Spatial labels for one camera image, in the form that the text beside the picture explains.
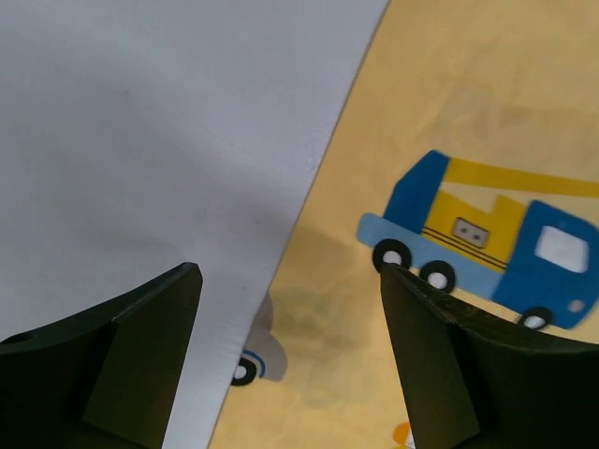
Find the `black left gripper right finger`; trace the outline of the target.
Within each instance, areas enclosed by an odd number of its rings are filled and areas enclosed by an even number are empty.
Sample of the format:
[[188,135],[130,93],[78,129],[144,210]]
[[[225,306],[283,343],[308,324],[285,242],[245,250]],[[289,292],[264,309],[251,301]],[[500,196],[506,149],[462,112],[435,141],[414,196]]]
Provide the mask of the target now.
[[510,323],[410,271],[380,272],[419,448],[594,448],[598,348]]

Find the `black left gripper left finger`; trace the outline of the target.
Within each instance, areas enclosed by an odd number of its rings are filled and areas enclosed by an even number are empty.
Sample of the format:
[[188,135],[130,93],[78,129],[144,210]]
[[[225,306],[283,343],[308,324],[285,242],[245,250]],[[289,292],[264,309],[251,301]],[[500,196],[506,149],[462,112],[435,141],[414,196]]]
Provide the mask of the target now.
[[2,447],[161,447],[201,288],[198,265],[183,263],[2,340]]

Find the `yellow vehicle print cloth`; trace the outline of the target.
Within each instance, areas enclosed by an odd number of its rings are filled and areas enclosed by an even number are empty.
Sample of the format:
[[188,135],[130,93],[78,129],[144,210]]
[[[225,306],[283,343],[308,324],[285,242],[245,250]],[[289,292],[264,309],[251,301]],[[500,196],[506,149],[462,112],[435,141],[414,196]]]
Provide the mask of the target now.
[[214,448],[393,448],[407,414],[358,219],[426,152],[598,178],[594,1],[393,1],[270,287],[280,382],[234,386]]

